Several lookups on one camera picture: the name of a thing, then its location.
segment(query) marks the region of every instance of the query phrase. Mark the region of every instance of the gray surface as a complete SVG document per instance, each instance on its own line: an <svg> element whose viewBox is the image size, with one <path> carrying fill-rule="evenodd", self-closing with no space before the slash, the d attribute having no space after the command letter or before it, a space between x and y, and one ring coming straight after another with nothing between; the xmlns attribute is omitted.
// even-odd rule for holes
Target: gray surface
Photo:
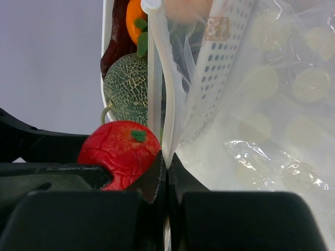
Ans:
<svg viewBox="0 0 335 251"><path fill-rule="evenodd" d="M0 107L38 128L92 133L102 13L102 0L0 0Z"/></svg>

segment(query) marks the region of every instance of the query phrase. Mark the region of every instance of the toy tomato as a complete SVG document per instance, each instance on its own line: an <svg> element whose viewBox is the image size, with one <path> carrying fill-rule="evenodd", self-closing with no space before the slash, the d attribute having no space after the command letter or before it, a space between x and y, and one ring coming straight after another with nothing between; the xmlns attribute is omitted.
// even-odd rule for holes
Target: toy tomato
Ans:
<svg viewBox="0 0 335 251"><path fill-rule="evenodd" d="M113 175L113 181L102 190L123 190L147 171L160 143L145 126L131 121L102 125L84 142L79 164L100 165Z"/></svg>
<svg viewBox="0 0 335 251"><path fill-rule="evenodd" d="M141 8L141 0L130 0L127 6L126 25L128 33L132 41L137 45L137 39L142 33L142 30L137 28L135 20L138 18L146 19L147 15Z"/></svg>

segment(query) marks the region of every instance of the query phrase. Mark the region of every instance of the dark red vegetable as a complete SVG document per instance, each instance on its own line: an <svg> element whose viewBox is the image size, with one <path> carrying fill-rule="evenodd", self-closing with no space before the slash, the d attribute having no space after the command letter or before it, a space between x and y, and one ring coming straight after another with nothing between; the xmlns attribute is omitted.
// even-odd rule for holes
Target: dark red vegetable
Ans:
<svg viewBox="0 0 335 251"><path fill-rule="evenodd" d="M100 70L103 79L105 79L108 69L115 61L124 55L137 51L137 46L131 40L126 25L128 3L129 0L114 0L110 42L100 61Z"/></svg>
<svg viewBox="0 0 335 251"><path fill-rule="evenodd" d="M99 127L84 142L79 164L100 165L113 175L102 190L123 190L147 171L160 143L145 126L132 121L114 121Z"/></svg>

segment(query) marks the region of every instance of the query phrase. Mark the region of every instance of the red tomato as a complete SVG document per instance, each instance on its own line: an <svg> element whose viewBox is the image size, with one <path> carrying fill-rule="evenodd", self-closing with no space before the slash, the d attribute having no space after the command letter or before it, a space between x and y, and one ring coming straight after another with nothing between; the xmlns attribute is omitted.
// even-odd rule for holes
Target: red tomato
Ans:
<svg viewBox="0 0 335 251"><path fill-rule="evenodd" d="M100 165L113 175L113 181L102 190L123 190L147 171L160 143L145 126L131 121L102 125L84 142L79 164Z"/></svg>

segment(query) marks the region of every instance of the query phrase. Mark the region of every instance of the zipper slider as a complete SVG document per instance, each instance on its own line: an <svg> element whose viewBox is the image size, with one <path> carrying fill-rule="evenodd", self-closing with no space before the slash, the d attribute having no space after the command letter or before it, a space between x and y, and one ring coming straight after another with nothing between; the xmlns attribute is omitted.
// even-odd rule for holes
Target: zipper slider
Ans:
<svg viewBox="0 0 335 251"><path fill-rule="evenodd" d="M162 5L162 0L141 0L142 10L148 14L151 9L157 10Z"/></svg>

